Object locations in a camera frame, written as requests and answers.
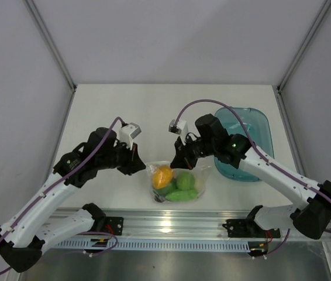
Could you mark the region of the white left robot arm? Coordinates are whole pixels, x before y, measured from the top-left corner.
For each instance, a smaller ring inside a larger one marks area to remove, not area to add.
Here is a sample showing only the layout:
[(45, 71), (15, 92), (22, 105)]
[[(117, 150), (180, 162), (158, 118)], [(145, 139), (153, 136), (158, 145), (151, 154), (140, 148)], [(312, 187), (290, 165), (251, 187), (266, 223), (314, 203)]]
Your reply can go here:
[(140, 133), (134, 123), (123, 124), (119, 132), (100, 127), (90, 133), (86, 142), (61, 157), (37, 194), (11, 220), (0, 225), (0, 255), (10, 269), (27, 271), (50, 248), (83, 232), (114, 235), (106, 214), (94, 203), (85, 204), (59, 223), (45, 222), (100, 170), (116, 169), (128, 176), (144, 170), (146, 166), (134, 142)]

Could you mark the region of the clear zip top bag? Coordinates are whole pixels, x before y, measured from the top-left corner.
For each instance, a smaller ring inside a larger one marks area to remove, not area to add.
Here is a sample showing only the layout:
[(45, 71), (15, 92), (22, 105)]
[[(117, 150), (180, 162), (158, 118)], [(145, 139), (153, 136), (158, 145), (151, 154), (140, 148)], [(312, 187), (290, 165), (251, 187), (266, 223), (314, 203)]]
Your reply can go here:
[(192, 170), (172, 168), (168, 161), (146, 163), (150, 194), (159, 204), (191, 203), (206, 191), (210, 166), (197, 166)]

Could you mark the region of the light green gourd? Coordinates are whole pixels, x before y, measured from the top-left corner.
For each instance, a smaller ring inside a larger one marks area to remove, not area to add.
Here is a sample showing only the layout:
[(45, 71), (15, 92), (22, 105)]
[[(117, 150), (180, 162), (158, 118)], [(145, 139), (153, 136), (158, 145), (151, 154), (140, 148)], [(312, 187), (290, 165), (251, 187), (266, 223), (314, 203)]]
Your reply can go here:
[(178, 190), (166, 195), (165, 199), (170, 202), (194, 201), (198, 198), (196, 190)]

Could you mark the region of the green bell pepper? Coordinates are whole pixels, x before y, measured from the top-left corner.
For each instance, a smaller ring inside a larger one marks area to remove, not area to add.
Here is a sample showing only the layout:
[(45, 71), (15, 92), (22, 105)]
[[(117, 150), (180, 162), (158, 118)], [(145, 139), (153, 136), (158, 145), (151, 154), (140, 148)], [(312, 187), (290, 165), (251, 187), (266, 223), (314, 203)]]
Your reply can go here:
[(167, 194), (176, 191), (177, 186), (176, 184), (172, 181), (171, 183), (167, 184), (165, 187), (160, 188), (160, 189), (156, 189), (156, 193), (159, 196), (166, 196)]

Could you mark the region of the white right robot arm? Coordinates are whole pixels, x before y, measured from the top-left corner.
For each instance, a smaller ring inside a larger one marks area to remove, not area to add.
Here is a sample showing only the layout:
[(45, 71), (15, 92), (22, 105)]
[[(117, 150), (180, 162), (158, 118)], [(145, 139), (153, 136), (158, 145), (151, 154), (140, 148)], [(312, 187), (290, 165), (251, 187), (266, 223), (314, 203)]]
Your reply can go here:
[(175, 141), (173, 169), (192, 170), (198, 159), (214, 156), (220, 162), (258, 177), (291, 202), (280, 207), (254, 207), (245, 228), (252, 236), (275, 228), (296, 229), (304, 236), (319, 239), (331, 221), (331, 182), (318, 183), (279, 164), (241, 134), (229, 134), (212, 114), (195, 121), (196, 139), (188, 136), (185, 121), (172, 120), (169, 131)]

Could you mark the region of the yellow lemon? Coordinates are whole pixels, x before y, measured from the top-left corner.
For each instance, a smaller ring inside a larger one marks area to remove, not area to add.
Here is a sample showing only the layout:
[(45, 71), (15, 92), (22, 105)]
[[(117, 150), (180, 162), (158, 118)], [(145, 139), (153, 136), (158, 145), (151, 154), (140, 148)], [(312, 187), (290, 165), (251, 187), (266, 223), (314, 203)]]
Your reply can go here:
[(152, 177), (151, 183), (155, 189), (162, 189), (167, 186), (173, 179), (174, 174), (170, 167), (159, 166), (156, 167)]

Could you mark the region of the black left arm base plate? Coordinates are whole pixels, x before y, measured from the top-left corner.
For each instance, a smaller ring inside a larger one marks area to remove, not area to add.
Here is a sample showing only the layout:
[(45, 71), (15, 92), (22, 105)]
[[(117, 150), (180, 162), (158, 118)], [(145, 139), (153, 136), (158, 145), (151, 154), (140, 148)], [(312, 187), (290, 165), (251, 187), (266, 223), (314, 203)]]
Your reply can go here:
[(121, 236), (123, 231), (123, 217), (104, 217), (98, 220), (94, 230)]

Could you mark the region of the white garlic bulb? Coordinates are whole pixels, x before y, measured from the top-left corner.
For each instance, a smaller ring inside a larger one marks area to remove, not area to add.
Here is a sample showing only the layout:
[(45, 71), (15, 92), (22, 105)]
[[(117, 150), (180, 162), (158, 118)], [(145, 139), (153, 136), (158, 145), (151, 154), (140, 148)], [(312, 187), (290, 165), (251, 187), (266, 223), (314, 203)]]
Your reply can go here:
[(196, 181), (195, 181), (195, 189), (198, 192), (202, 192), (205, 189), (205, 180), (203, 180), (203, 179), (196, 179)]

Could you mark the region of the light green round squash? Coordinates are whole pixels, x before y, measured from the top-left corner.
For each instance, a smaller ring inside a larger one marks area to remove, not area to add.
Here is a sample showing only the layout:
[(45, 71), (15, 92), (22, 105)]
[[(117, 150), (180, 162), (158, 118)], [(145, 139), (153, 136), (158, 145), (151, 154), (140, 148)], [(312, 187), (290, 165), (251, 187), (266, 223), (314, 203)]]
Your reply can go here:
[(180, 190), (192, 190), (195, 186), (195, 177), (190, 172), (181, 171), (176, 178), (176, 185)]

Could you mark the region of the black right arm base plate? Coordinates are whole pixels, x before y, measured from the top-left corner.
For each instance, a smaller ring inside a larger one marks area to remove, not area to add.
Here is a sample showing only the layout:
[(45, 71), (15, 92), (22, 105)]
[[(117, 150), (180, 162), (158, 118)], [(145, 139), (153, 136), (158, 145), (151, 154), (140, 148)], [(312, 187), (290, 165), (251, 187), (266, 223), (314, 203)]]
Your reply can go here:
[(229, 238), (280, 238), (280, 230), (268, 231), (260, 228), (254, 221), (247, 219), (228, 219), (222, 224)]

